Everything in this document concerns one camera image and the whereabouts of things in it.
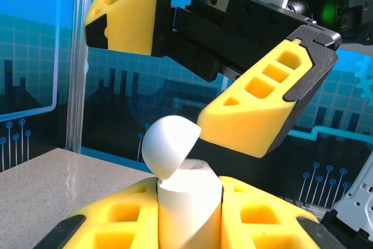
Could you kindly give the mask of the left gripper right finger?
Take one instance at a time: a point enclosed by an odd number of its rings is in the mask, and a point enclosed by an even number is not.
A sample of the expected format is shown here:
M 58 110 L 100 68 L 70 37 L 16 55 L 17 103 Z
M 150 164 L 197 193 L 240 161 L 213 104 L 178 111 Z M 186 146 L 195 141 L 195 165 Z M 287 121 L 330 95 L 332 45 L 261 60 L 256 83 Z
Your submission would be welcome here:
M 315 215 L 222 176 L 220 249 L 346 249 Z

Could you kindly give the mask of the aluminium frame post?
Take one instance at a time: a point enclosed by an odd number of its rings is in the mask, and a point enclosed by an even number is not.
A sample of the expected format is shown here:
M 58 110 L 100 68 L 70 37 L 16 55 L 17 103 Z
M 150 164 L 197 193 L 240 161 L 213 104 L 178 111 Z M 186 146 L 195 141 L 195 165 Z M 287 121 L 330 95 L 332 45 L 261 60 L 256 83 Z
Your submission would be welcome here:
M 92 0 L 74 0 L 70 55 L 69 95 L 66 116 L 66 149 L 80 153 L 87 74 L 88 46 L 85 42 L 85 17 Z

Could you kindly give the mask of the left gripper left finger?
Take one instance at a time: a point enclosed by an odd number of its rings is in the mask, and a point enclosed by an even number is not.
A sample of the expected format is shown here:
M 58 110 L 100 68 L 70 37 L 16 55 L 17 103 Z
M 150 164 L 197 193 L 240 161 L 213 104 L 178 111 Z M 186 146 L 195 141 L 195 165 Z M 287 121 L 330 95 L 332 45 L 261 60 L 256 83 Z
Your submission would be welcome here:
M 33 249 L 159 249 L 156 187 L 149 177 L 74 211 Z

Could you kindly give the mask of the white earbud charging case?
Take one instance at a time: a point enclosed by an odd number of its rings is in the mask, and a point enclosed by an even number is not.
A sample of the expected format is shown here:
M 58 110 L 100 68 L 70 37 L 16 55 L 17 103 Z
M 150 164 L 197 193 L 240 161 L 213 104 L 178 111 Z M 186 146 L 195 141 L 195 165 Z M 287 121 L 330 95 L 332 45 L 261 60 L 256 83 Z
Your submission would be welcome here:
M 187 157 L 201 132 L 194 122 L 168 115 L 143 138 L 143 160 L 158 178 L 159 249 L 220 248 L 222 181 L 206 161 Z

